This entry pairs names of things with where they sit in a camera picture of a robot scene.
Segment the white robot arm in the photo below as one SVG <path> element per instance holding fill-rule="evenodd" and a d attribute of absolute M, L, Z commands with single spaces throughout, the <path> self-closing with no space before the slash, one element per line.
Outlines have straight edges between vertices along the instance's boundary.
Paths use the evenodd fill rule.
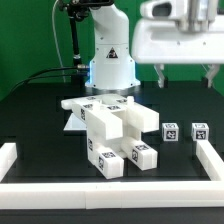
<path fill-rule="evenodd" d="M 224 64 L 224 12 L 218 1 L 147 0 L 133 34 L 115 5 L 93 9 L 95 56 L 86 86 L 101 92 L 135 88 L 136 64 L 152 64 L 160 86 L 166 64 L 208 64 L 211 81 Z"/>

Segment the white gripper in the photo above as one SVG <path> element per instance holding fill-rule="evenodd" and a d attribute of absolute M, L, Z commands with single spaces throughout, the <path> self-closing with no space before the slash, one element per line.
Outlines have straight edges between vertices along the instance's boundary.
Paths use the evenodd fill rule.
<path fill-rule="evenodd" d="M 206 88 L 224 64 L 224 16 L 217 16 L 207 32 L 181 32 L 172 21 L 141 19 L 134 30 L 132 57 L 139 64 L 155 64 L 158 86 L 165 87 L 163 64 L 210 64 L 203 66 Z"/>

